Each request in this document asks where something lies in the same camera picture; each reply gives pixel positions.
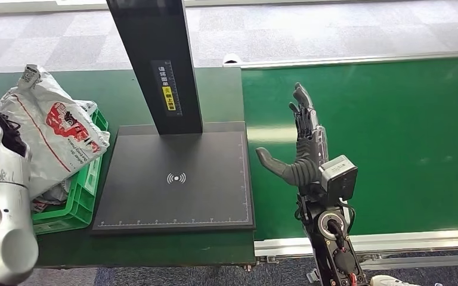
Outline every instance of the sticker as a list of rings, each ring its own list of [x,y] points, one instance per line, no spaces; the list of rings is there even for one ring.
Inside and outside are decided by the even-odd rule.
[[[46,123],[56,135],[65,138],[72,137],[76,142],[84,142],[86,145],[91,146],[93,153],[101,150],[101,147],[90,138],[85,126],[61,102],[55,102],[52,105],[47,114]]]
[[[173,100],[173,93],[171,92],[171,87],[163,86],[162,93],[164,94],[164,99],[168,105],[168,110],[176,110],[175,101]]]
[[[159,92],[164,99],[164,109],[167,116],[182,116],[173,66],[169,60],[151,61]]]

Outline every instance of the wireless charging symbol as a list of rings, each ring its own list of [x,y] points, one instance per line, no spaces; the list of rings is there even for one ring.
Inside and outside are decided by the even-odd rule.
[[[185,173],[182,173],[180,175],[173,175],[171,173],[168,174],[168,178],[167,178],[167,181],[168,181],[168,184],[171,184],[173,182],[180,182],[180,183],[185,183],[185,180],[187,179],[187,176],[185,175]]]

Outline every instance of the aluminum frame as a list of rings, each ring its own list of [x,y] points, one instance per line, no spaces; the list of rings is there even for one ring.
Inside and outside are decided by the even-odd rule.
[[[350,236],[359,255],[407,251],[458,250],[458,231],[407,232]],[[255,241],[255,256],[276,258],[309,257],[313,250],[308,238]]]
[[[458,255],[405,257],[367,260],[361,263],[364,270],[388,270],[419,267],[458,266]]]
[[[410,55],[369,55],[364,57],[338,57],[283,61],[254,61],[248,63],[224,64],[224,67],[246,69],[275,69],[283,67],[331,66],[336,64],[385,63],[389,61],[429,60],[433,58],[458,58],[458,52],[431,52]]]

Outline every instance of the black pole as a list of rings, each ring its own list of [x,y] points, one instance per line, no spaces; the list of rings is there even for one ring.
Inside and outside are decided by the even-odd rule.
[[[202,133],[183,0],[107,2],[159,134]]]

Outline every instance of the cable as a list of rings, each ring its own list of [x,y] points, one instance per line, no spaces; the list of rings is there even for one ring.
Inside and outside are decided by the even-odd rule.
[[[343,248],[343,231],[337,221],[330,219],[327,221],[327,230],[336,237],[336,245],[338,248]]]
[[[350,286],[357,286],[357,278],[354,273],[350,273]]]
[[[348,234],[348,233],[350,233],[350,230],[352,229],[352,226],[354,225],[355,209],[353,208],[353,206],[349,206],[348,204],[342,203],[341,201],[339,202],[339,205],[341,207],[348,208],[348,210],[352,212],[352,216],[350,217],[350,225],[348,225],[348,228],[346,229],[346,233]]]

